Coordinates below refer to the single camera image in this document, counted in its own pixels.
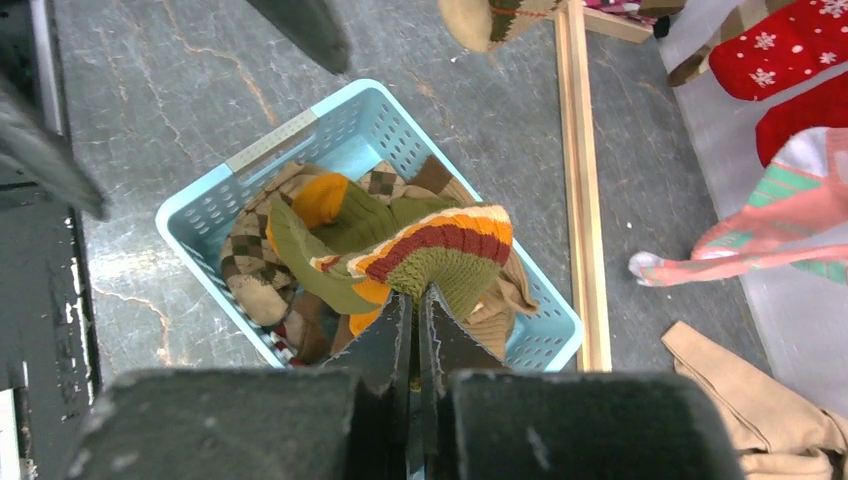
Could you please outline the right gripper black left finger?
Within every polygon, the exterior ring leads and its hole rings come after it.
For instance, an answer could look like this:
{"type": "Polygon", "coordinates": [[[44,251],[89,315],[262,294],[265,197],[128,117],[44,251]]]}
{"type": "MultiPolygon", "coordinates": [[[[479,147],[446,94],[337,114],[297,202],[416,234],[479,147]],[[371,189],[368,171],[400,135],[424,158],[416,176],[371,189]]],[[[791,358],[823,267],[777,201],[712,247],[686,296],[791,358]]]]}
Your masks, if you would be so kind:
{"type": "Polygon", "coordinates": [[[403,479],[412,302],[319,367],[126,374],[95,401],[66,479],[403,479]]]}

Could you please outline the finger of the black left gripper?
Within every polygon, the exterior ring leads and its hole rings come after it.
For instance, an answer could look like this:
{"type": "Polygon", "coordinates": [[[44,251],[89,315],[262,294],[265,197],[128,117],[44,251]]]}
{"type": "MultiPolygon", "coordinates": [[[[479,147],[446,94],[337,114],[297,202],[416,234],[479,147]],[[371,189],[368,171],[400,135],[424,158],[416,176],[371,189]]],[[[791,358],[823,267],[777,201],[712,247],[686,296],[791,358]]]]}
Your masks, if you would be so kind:
{"type": "Polygon", "coordinates": [[[333,75],[347,72],[350,44],[334,8],[325,0],[248,0],[317,65],[333,75]]]}
{"type": "Polygon", "coordinates": [[[108,201],[75,160],[69,143],[49,130],[14,86],[1,88],[1,162],[76,209],[105,220],[108,201]]]}

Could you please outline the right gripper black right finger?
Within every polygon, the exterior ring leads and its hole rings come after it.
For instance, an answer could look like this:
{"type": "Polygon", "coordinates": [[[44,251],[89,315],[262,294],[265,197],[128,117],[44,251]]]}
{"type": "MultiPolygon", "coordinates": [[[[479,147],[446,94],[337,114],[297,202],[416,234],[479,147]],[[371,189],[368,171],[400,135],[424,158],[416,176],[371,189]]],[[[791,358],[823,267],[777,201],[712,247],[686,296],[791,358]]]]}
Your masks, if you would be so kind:
{"type": "Polygon", "coordinates": [[[716,407],[670,372],[506,368],[436,285],[418,320],[422,447],[431,479],[739,479],[716,407]]]}

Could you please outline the green orange striped sock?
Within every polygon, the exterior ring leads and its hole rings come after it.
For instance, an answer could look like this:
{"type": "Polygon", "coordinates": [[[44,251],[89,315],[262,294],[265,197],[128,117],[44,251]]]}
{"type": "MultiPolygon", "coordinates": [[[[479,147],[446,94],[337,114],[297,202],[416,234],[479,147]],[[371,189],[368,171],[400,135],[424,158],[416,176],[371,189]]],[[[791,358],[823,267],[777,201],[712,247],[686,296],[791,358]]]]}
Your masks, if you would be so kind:
{"type": "Polygon", "coordinates": [[[414,299],[436,285],[461,320],[482,302],[512,252],[513,228],[495,204],[446,208],[402,228],[360,252],[314,256],[309,265],[370,305],[349,315],[357,337],[380,315],[392,290],[414,299]]]}
{"type": "Polygon", "coordinates": [[[303,183],[291,199],[274,199],[265,233],[301,288],[347,315],[348,329],[357,336],[377,318],[390,287],[350,272],[344,262],[456,205],[439,197],[381,200],[341,174],[326,173],[303,183]]]}

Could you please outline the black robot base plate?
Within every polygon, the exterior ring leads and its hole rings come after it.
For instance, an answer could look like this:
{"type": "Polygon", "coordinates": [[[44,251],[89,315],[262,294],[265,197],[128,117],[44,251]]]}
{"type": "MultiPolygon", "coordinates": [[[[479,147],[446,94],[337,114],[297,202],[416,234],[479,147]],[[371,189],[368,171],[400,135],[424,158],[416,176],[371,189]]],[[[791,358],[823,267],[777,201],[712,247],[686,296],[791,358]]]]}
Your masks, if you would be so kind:
{"type": "Polygon", "coordinates": [[[57,479],[101,386],[81,215],[1,169],[1,475],[57,479]]]}

